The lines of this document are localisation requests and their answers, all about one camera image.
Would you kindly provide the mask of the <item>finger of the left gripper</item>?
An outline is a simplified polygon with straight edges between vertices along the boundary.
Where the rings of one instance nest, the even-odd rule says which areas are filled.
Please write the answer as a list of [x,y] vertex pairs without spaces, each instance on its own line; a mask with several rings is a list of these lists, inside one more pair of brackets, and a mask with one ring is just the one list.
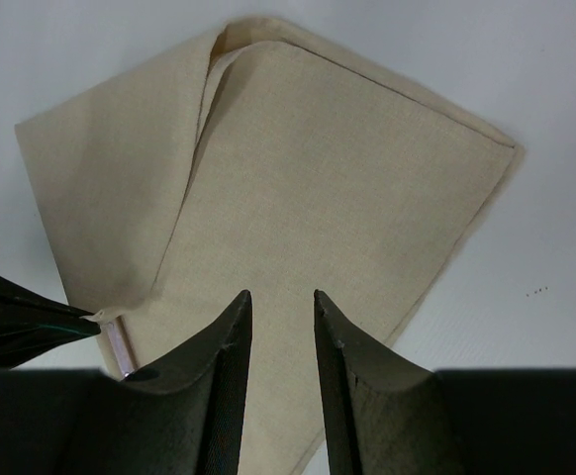
[[64,344],[100,334],[90,316],[0,276],[0,368],[15,368]]

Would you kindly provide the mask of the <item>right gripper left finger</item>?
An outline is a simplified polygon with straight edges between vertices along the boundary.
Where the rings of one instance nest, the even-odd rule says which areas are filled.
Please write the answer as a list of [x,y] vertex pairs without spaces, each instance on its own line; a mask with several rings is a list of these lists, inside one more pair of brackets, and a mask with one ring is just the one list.
[[0,474],[234,474],[252,341],[240,292],[207,327],[123,380],[0,370]]

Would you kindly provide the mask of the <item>beige cloth napkin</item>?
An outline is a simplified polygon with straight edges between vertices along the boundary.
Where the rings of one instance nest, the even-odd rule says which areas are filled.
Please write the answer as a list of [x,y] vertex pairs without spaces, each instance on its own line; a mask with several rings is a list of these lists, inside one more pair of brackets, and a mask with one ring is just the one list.
[[523,155],[423,86],[262,17],[15,134],[68,302],[121,319],[139,364],[251,293],[243,474],[299,474],[323,441],[314,291],[392,343]]

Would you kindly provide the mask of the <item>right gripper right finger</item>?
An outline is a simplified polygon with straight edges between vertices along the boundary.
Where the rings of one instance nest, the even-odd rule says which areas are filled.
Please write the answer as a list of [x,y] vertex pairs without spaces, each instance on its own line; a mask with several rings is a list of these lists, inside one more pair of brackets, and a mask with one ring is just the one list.
[[323,291],[314,332],[334,474],[576,474],[576,368],[428,371]]

